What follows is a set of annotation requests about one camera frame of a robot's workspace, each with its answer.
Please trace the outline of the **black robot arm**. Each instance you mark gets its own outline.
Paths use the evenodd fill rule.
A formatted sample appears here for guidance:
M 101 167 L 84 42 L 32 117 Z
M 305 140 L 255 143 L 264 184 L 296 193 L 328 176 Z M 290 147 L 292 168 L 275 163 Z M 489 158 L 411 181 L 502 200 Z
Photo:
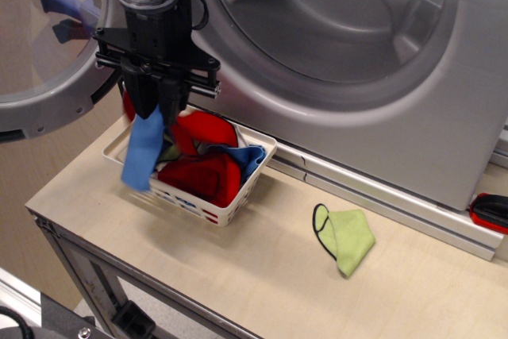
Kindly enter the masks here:
M 138 116 L 146 119 L 159 110 L 164 124 L 171 126 L 186 108 L 191 92 L 211 98 L 218 95 L 220 61 L 191 38 L 206 26 L 207 10 L 195 24 L 192 0 L 117 1 L 126 25 L 96 30 L 96 57 L 101 65 L 121 72 Z

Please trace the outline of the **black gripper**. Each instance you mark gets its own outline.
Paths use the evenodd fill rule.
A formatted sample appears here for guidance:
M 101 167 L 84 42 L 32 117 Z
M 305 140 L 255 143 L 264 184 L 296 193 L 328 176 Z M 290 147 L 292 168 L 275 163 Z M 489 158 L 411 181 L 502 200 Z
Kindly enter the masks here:
M 189 93 L 215 98 L 220 92 L 220 61 L 191 39 L 192 0 L 118 0 L 126 26 L 100 28 L 98 62 L 120 67 L 122 102 L 129 119 L 147 119 L 158 105 L 165 125 L 174 125 L 187 106 Z M 132 63 L 121 63 L 126 57 Z M 157 86 L 157 79 L 164 76 Z M 168 77 L 179 75 L 181 78 Z

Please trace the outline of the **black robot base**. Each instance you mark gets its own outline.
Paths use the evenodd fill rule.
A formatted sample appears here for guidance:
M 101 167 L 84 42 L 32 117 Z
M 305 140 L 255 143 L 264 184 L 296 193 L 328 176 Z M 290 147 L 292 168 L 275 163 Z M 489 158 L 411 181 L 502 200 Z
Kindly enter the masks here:
M 111 338 L 92 321 L 49 297 L 38 301 L 7 295 L 1 299 L 1 338 Z

